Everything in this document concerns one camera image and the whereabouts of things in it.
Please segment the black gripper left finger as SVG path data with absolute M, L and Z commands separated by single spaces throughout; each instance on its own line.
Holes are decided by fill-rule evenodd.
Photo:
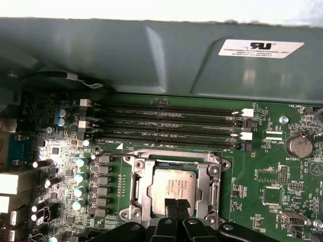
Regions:
M 166 217 L 144 227 L 137 222 L 128 222 L 104 232 L 89 241 L 177 241 L 179 200 L 165 199 Z

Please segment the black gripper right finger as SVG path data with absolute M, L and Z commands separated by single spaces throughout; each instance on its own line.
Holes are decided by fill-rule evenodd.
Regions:
M 224 222 L 216 229 L 205 225 L 203 221 L 189 216 L 188 200 L 178 200 L 177 209 L 182 227 L 186 233 L 186 241 L 272 241 L 272 238 L 239 224 Z

